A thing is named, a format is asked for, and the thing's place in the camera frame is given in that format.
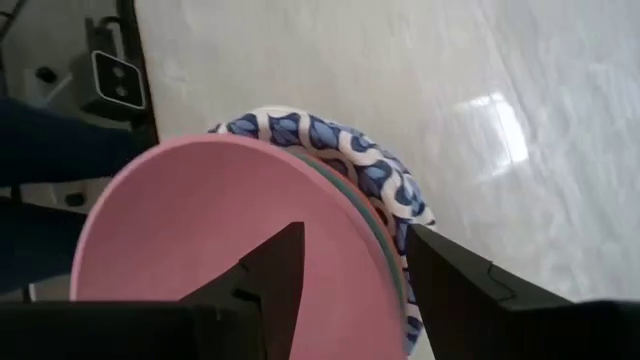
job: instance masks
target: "cloth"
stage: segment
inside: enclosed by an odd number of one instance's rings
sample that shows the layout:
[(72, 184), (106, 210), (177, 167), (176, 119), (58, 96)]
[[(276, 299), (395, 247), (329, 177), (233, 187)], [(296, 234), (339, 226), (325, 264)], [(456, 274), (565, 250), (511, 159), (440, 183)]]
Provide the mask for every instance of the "cloth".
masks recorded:
[[(148, 144), (0, 99), (0, 187), (113, 176)], [(71, 270), (86, 216), (0, 199), (0, 293)]]
[(126, 130), (0, 99), (0, 187), (113, 176), (145, 146)]
[(259, 108), (209, 132), (252, 137), (283, 148), (298, 147), (340, 172), (367, 196), (394, 238), (401, 258), (408, 289), (405, 345), (410, 353), (423, 323), (407, 269), (407, 228), (420, 223), (435, 230), (435, 219), (409, 170), (362, 132), (292, 108)]

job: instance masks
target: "marble surface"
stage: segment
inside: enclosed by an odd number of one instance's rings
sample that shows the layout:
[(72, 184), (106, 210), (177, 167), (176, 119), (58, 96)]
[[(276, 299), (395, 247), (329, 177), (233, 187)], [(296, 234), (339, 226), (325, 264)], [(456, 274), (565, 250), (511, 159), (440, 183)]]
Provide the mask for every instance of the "marble surface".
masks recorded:
[(137, 11), (162, 138), (262, 105), (307, 109), (392, 149), (467, 248), (571, 300), (640, 298), (640, 2)]

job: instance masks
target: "dark blue fabric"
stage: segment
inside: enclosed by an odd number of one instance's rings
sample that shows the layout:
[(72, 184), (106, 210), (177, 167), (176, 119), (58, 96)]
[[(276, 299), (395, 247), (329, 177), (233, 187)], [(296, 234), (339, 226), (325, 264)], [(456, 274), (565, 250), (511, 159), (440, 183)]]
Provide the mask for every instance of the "dark blue fabric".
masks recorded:
[[(144, 150), (107, 129), (0, 99), (0, 186), (112, 176)], [(85, 215), (0, 199), (0, 292), (68, 273)]]

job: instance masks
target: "white marble wall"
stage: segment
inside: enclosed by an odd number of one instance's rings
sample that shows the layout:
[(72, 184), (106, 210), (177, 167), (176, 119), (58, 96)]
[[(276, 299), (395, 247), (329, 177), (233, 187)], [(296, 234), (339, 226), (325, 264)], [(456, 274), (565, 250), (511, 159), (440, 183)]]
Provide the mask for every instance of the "white marble wall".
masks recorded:
[(137, 4), (163, 138), (307, 109), (397, 153), (471, 250), (572, 300), (640, 298), (640, 2)]

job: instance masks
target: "pink plate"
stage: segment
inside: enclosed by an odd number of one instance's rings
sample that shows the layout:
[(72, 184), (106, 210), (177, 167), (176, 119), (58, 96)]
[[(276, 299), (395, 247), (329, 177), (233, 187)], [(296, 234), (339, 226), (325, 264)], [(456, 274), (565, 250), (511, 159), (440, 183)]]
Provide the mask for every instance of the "pink plate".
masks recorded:
[(177, 300), (292, 221), (305, 273), (291, 359), (404, 359), (380, 246), (349, 200), (272, 145), (201, 135), (159, 145), (104, 191), (82, 231), (74, 300)]

